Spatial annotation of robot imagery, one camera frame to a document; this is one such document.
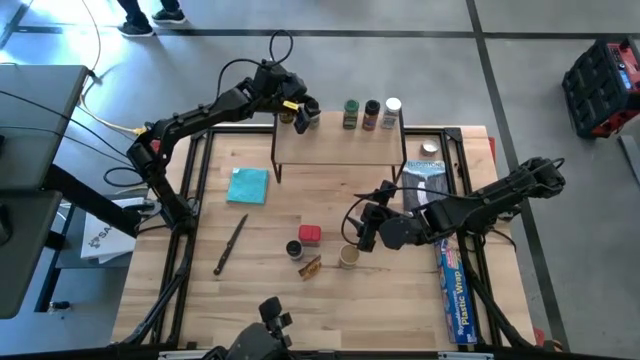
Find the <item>shoe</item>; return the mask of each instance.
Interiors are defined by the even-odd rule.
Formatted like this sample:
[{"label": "shoe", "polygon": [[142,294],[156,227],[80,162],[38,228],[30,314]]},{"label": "shoe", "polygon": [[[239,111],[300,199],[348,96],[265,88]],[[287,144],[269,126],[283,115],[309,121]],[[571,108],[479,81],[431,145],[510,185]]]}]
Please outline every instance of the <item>shoe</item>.
[{"label": "shoe", "polygon": [[182,10],[170,12],[162,9],[151,16],[154,22],[158,24],[182,24],[187,21]]},{"label": "shoe", "polygon": [[153,36],[153,28],[151,26],[147,25],[147,27],[141,28],[128,21],[118,26],[118,31],[127,37]]}]

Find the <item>spice jar lid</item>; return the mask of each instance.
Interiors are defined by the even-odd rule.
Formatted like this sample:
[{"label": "spice jar lid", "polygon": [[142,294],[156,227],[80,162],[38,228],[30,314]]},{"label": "spice jar lid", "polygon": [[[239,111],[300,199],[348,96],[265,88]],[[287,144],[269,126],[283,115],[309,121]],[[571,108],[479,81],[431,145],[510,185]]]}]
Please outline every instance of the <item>spice jar lid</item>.
[{"label": "spice jar lid", "polygon": [[349,99],[346,103],[344,103],[344,109],[346,111],[358,111],[360,107],[360,103],[357,100]]},{"label": "spice jar lid", "polygon": [[380,112],[380,103],[375,100],[367,101],[364,107],[364,112],[368,115],[376,115]]},{"label": "spice jar lid", "polygon": [[402,103],[398,98],[388,98],[385,105],[387,106],[387,110],[390,111],[398,111],[402,107]]}]

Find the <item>wooden tabletop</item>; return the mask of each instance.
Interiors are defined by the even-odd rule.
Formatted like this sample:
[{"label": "wooden tabletop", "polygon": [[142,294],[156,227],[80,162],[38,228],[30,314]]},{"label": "wooden tabletop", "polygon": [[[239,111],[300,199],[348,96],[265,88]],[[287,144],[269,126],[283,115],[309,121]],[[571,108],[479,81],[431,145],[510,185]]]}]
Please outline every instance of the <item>wooden tabletop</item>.
[{"label": "wooden tabletop", "polygon": [[400,165],[402,137],[399,122],[391,129],[380,127],[382,114],[374,131],[362,128],[358,116],[355,129],[342,127],[342,112],[320,114],[320,123],[300,135],[293,124],[277,124],[274,160],[277,164],[315,165]]},{"label": "wooden tabletop", "polygon": [[[462,127],[462,133],[472,187],[497,180],[485,128]],[[426,138],[407,136],[409,160],[424,159],[419,146]],[[452,142],[449,145],[452,161],[457,163]],[[180,183],[187,148],[187,142],[176,146],[168,169],[175,188]],[[260,320],[258,305],[277,295],[293,317],[287,333],[294,349],[455,350],[447,337],[433,247],[405,246],[393,251],[378,243],[373,253],[361,254],[356,268],[337,266],[338,250],[345,244],[340,222],[356,200],[353,194],[374,190],[383,179],[389,179],[389,170],[379,166],[289,166],[281,184],[270,176],[265,205],[227,203],[233,168],[270,169],[270,148],[271,135],[267,134],[215,136],[180,344],[197,341],[203,349],[229,346],[244,327]],[[461,181],[456,174],[458,189],[462,189]],[[401,210],[402,196],[396,196],[390,206]],[[356,208],[356,216],[361,210]],[[249,217],[235,248],[222,274],[216,277],[213,269],[246,213]],[[297,238],[301,224],[321,226],[322,245],[308,248],[299,263],[289,259],[285,244]],[[497,228],[508,233],[504,224]],[[352,229],[347,234],[355,236]],[[129,335],[155,302],[169,235],[167,230],[157,230],[138,238],[113,341]],[[512,245],[489,234],[485,252],[496,301],[522,336],[533,342]],[[316,254],[322,255],[320,273],[302,281],[297,270]],[[169,305],[164,336],[168,334],[174,301]],[[488,338],[481,304],[478,312]]]}]

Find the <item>white lid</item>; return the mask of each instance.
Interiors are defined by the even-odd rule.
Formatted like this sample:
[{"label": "white lid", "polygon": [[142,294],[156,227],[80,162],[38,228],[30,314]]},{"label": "white lid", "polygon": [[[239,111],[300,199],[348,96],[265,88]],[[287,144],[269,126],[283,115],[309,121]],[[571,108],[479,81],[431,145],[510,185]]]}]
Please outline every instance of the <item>white lid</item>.
[{"label": "white lid", "polygon": [[388,98],[385,103],[387,110],[398,111],[402,107],[402,103],[398,98]]}]

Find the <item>wooden platform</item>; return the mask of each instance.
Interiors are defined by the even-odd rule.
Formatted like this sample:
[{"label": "wooden platform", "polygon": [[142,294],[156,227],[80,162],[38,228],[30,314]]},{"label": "wooden platform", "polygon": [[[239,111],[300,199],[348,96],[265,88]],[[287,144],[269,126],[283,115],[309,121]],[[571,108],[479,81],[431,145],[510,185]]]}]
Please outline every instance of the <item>wooden platform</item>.
[{"label": "wooden platform", "polygon": [[[464,146],[474,188],[497,179],[484,127],[464,127]],[[421,159],[425,137],[408,136],[408,158]],[[353,270],[337,267],[344,244],[340,221],[354,202],[354,193],[370,192],[388,179],[389,169],[375,166],[291,165],[281,184],[272,170],[264,206],[227,204],[226,192],[234,167],[271,169],[270,135],[216,135],[202,206],[195,259],[189,282],[181,345],[197,341],[199,348],[228,346],[249,323],[259,321],[258,305],[280,297],[293,316],[287,328],[294,349],[455,349],[448,341],[434,250],[405,246],[392,251],[378,243],[363,253]],[[177,188],[188,144],[178,144],[169,170]],[[457,155],[452,148],[452,161]],[[461,179],[457,179],[461,189]],[[400,209],[402,197],[393,200]],[[226,242],[242,215],[249,213],[236,246],[219,277],[212,273]],[[320,273],[303,282],[285,253],[285,244],[297,237],[300,224],[322,226],[322,246],[308,251],[305,260],[322,254]],[[497,228],[508,233],[508,228]],[[158,296],[167,230],[139,237],[133,254],[113,341],[129,335]],[[488,236],[485,247],[494,296],[504,313],[529,341],[533,330],[513,247]],[[164,336],[173,311],[167,312]],[[486,316],[481,316],[488,338]]]}]

